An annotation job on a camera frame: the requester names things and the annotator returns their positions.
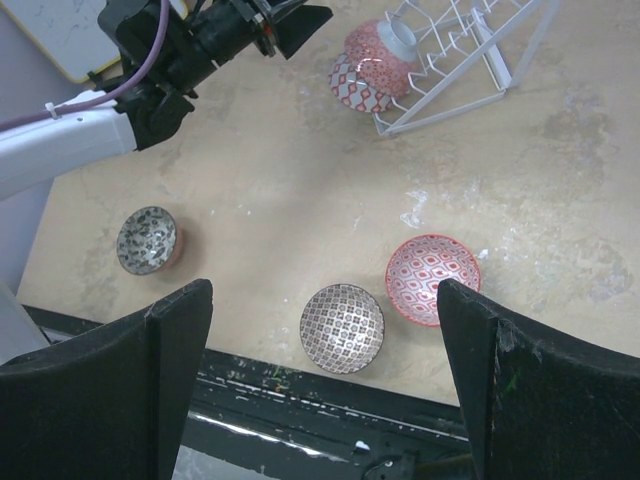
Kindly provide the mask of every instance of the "beige tabletop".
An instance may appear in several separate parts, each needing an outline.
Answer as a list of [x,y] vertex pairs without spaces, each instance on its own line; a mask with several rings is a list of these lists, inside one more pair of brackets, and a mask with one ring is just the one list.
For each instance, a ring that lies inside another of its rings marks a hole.
[[[394,249],[438,232],[476,254],[490,298],[640,355],[640,4],[564,2],[518,90],[384,139],[326,72],[345,34],[391,5],[328,3],[335,18],[291,61],[249,48],[203,83],[171,140],[58,178],[19,300],[108,322],[209,278],[210,348],[323,374],[300,314],[320,288],[353,283],[381,302],[387,331],[344,379],[455,404],[440,330],[404,320],[384,289]],[[147,205],[171,211],[187,243],[173,269],[135,277],[115,240]]]

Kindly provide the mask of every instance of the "whiteboard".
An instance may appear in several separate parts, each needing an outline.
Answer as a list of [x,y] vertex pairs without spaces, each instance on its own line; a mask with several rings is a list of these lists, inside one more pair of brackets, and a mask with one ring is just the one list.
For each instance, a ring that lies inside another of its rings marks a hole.
[[[88,79],[120,59],[118,48],[98,27],[106,0],[0,0],[13,21],[73,82]],[[182,18],[183,0],[171,0]]]

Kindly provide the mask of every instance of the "bowl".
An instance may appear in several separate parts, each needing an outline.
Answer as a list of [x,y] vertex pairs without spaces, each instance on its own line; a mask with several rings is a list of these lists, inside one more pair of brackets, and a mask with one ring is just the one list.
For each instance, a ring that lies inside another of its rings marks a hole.
[[438,285],[447,278],[480,290],[480,268],[469,249],[444,235],[421,235],[391,256],[385,278],[387,295],[407,319],[437,327]]
[[417,39],[397,18],[370,20],[345,39],[345,53],[362,79],[372,88],[392,97],[409,92],[409,73],[418,62]]
[[145,207],[127,218],[116,245],[122,268],[133,275],[148,275],[178,260],[183,234],[164,208]]
[[300,338],[309,358],[330,373],[362,370],[384,338],[384,317],[371,294],[337,284],[316,293],[302,313]]
[[389,95],[378,92],[358,78],[355,68],[344,53],[333,64],[329,86],[338,100],[359,112],[378,113],[391,106]]

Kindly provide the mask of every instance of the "gray wall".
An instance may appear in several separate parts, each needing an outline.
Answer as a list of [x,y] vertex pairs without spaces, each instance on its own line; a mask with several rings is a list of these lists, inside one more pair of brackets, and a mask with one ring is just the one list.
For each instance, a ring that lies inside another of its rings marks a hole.
[[[75,97],[68,81],[0,8],[0,121]],[[0,201],[0,281],[16,292],[33,245],[51,182]]]

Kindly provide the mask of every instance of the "yellow edge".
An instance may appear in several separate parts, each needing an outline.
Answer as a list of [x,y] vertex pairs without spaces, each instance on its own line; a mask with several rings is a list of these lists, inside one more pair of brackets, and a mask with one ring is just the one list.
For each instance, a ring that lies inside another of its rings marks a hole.
[[[180,3],[182,4],[182,6],[184,7],[184,15],[182,15],[182,19],[185,19],[186,16],[189,14],[189,7],[187,7],[187,4],[185,3],[185,0],[180,0]],[[84,83],[86,81],[89,80],[89,76],[86,75],[80,79],[76,79],[76,78],[72,78],[71,76],[69,76],[69,72],[67,72],[64,68],[62,68],[62,66],[58,63],[58,61],[47,51],[47,49],[44,47],[44,45],[42,45],[33,35],[31,35],[31,32],[29,32],[29,30],[22,24],[22,22],[20,22],[20,20],[18,20],[18,18],[13,15],[13,13],[11,13],[11,10],[9,10],[9,7],[7,7],[4,2],[0,3],[0,7],[2,7],[2,9],[7,12],[7,15],[9,15],[9,17],[11,18],[11,20],[13,20],[13,23],[15,23],[18,28],[20,28],[20,30],[22,30],[22,32],[24,32],[24,34],[29,37],[29,40],[31,40],[34,45],[36,45],[38,47],[38,49],[44,53],[44,55],[49,59],[49,61],[51,61],[51,63],[53,63],[56,68],[58,70],[60,70],[60,72],[67,78],[67,80],[69,80],[70,82],[73,83]],[[113,60],[110,60],[109,62],[105,63],[104,65],[102,65],[101,67],[98,67],[94,70],[94,72],[99,73],[99,72],[103,72],[104,70],[106,70],[107,68],[115,65],[116,63],[118,63],[120,61],[120,56],[117,56],[116,58],[114,58]]]

